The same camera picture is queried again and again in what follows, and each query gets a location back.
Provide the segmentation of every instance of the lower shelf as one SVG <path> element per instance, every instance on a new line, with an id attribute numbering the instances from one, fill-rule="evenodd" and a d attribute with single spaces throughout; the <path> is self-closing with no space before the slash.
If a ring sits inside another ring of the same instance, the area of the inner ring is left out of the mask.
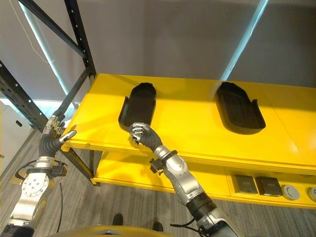
<path id="1" fill-rule="evenodd" d="M 153 157 L 103 152 L 93 180 L 173 193 L 170 181 L 163 174 L 159 176 L 151 172 L 149 163 L 151 158 Z M 313 175 L 248 170 L 194 162 L 188 162 L 188 167 L 206 193 L 214 199 L 316 209 L 316 202 L 308 196 L 308 188 L 316 186 L 316 176 Z M 294 186 L 299 191 L 300 198 L 288 200 L 283 196 L 237 193 L 234 187 L 236 175 L 277 178 L 281 186 Z"/>

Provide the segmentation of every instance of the wire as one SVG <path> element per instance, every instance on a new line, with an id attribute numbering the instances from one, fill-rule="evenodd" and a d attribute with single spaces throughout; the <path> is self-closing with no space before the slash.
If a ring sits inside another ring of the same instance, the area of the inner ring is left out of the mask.
<path id="1" fill-rule="evenodd" d="M 21 166 L 20 168 L 18 168 L 18 169 L 15 171 L 15 174 L 14 174 L 15 178 L 18 178 L 18 179 L 24 181 L 25 178 L 24 178 L 22 175 L 20 175 L 19 172 L 21 171 L 21 169 L 24 169 L 24 168 L 26 168 L 27 166 L 30 166 L 30 164 L 32 164 L 32 163 L 34 163 L 34 162 L 36 162 L 36 161 L 38 161 L 38 160 L 37 160 L 37 159 L 32 160 L 32 161 L 30 161 L 30 162 L 27 162 L 25 165 Z M 59 160 L 55 160 L 55 162 L 57 162 L 57 163 L 59 163 L 59 164 L 61 164 L 61 165 L 67 166 L 67 164 L 65 164 L 64 162 L 61 162 L 61 161 L 59 161 Z"/>
<path id="2" fill-rule="evenodd" d="M 14 8 L 14 6 L 13 6 L 13 4 L 12 4 L 12 0 L 10 0 L 10 4 L 11 4 L 11 7 L 12 7 L 12 9 L 13 9 L 13 11 L 14 11 L 16 17 L 18 18 L 18 20 L 19 20 L 19 22 L 20 22 L 20 25 L 21 25 L 22 29 L 24 30 L 24 33 L 26 34 L 26 37 L 28 38 L 28 40 L 29 40 L 29 42 L 30 42 L 30 45 L 31 45 L 33 51 L 38 55 L 38 57 L 41 58 L 41 60 L 42 60 L 44 63 L 53 63 L 53 62 L 55 62 L 55 60 L 53 60 L 53 61 L 51 61 L 51 62 L 46 61 L 46 60 L 35 50 L 35 48 L 34 48 L 34 46 L 33 46 L 33 44 L 32 44 L 32 41 L 31 41 L 31 39 L 30 39 L 30 37 L 29 37 L 29 35 L 28 35 L 26 29 L 24 28 L 24 26 L 23 26 L 23 24 L 22 24 L 22 22 L 21 22 L 21 20 L 20 20 L 20 18 L 19 18 L 19 16 L 18 16 L 17 12 L 15 11 L 15 8 Z"/>
<path id="3" fill-rule="evenodd" d="M 61 218 L 63 217 L 63 188 L 61 186 L 61 179 L 59 181 L 59 189 L 60 189 L 60 216 L 59 216 L 59 222 L 58 222 L 58 227 L 56 233 L 59 232 L 60 224 L 61 224 Z"/>
<path id="4" fill-rule="evenodd" d="M 197 233 L 199 234 L 199 236 L 204 237 L 204 235 L 201 233 L 200 230 L 196 230 L 196 229 L 194 229 L 194 228 L 188 226 L 188 225 L 192 224 L 193 222 L 194 222 L 194 218 L 193 218 L 191 221 L 189 221 L 188 223 L 185 223 L 185 224 L 182 224 L 182 225 L 179 225 L 179 224 L 170 224 L 170 226 L 172 226 L 172 227 L 179 227 L 179 228 L 180 228 L 180 227 L 186 228 L 186 229 L 192 230 L 192 231 L 194 231 L 194 232 L 197 232 Z"/>
<path id="5" fill-rule="evenodd" d="M 30 164 L 32 164 L 32 163 L 34 163 L 34 162 L 36 162 L 36 161 L 37 161 L 37 159 L 32 160 L 32 161 L 30 161 L 30 162 L 27 162 L 25 165 L 21 166 L 20 168 L 18 168 L 18 169 L 15 171 L 14 176 L 15 176 L 16 178 L 18 178 L 18 179 L 24 181 L 25 178 L 22 177 L 22 176 L 19 174 L 20 170 L 23 169 L 23 168 L 25 168 L 25 167 L 27 167 L 27 166 L 29 166 Z"/>

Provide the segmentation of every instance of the black cable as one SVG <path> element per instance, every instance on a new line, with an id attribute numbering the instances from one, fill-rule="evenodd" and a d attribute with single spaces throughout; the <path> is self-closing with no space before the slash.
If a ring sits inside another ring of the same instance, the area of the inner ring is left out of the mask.
<path id="1" fill-rule="evenodd" d="M 58 222 L 58 227 L 57 227 L 57 232 L 59 232 L 60 224 L 61 224 L 61 218 L 63 217 L 63 188 L 61 186 L 61 182 L 59 182 L 59 189 L 60 189 L 60 199 L 61 199 L 61 204 L 60 204 L 60 216 L 59 216 L 59 222 Z"/>
<path id="2" fill-rule="evenodd" d="M 192 230 L 192 231 L 195 231 L 197 232 L 201 237 L 204 237 L 204 235 L 199 231 L 199 230 L 196 230 L 188 225 L 192 224 L 194 222 L 194 218 L 189 221 L 188 223 L 185 223 L 185 224 L 182 224 L 182 225 L 179 225 L 179 224 L 170 224 L 170 226 L 172 227 L 182 227 L 182 228 L 186 228 L 186 229 L 189 229 L 189 230 Z"/>
<path id="3" fill-rule="evenodd" d="M 188 223 L 185 223 L 185 224 L 182 224 L 182 225 L 179 225 L 179 224 L 170 224 L 170 226 L 173 226 L 173 227 L 184 227 L 184 226 L 188 226 L 190 224 L 192 224 L 194 222 L 194 218 L 189 221 Z"/>
<path id="4" fill-rule="evenodd" d="M 22 175 L 20 175 L 19 172 L 21 171 L 21 169 L 26 168 L 27 166 L 29 166 L 30 164 L 32 164 L 32 163 L 34 163 L 34 162 L 36 162 L 36 161 L 38 161 L 38 160 L 37 160 L 37 159 L 32 160 L 32 161 L 30 161 L 30 162 L 27 162 L 25 165 L 21 166 L 20 168 L 18 168 L 18 169 L 15 171 L 15 173 L 14 173 L 15 178 L 18 178 L 18 179 L 24 181 L 25 178 L 24 178 Z M 59 161 L 59 160 L 55 160 L 55 162 L 60 163 L 61 165 L 66 165 L 64 162 L 61 162 L 61 161 Z"/>
<path id="5" fill-rule="evenodd" d="M 32 164 L 32 163 L 34 163 L 34 162 L 36 162 L 36 161 L 37 161 L 37 159 L 32 160 L 32 161 L 30 161 L 30 162 L 27 162 L 25 165 L 21 166 L 20 168 L 18 168 L 18 169 L 15 171 L 14 176 L 15 176 L 16 178 L 18 178 L 18 179 L 24 181 L 25 178 L 22 177 L 22 176 L 19 174 L 20 170 L 23 169 L 23 168 L 25 168 L 25 167 L 27 167 L 27 166 L 29 166 L 30 164 Z"/>

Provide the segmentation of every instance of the small black box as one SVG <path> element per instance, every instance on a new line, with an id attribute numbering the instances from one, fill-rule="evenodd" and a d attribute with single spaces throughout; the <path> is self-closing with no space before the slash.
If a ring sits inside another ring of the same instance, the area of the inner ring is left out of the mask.
<path id="1" fill-rule="evenodd" d="M 257 189 L 252 176 L 235 175 L 235 191 L 236 193 L 257 194 Z"/>
<path id="2" fill-rule="evenodd" d="M 278 183 L 277 178 L 260 176 L 256 178 L 256 183 L 260 195 L 274 197 L 279 197 L 283 195 L 281 186 Z"/>

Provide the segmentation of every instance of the round gray object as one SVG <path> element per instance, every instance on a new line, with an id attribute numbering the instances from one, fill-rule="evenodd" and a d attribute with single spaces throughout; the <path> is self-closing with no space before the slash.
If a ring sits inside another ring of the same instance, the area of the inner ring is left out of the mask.
<path id="1" fill-rule="evenodd" d="M 316 201 L 316 187 L 309 188 L 307 193 L 308 196 L 310 196 L 311 200 Z"/>
<path id="2" fill-rule="evenodd" d="M 300 198 L 300 193 L 298 190 L 292 185 L 283 185 L 282 186 L 282 193 L 284 197 L 288 200 L 297 200 Z"/>

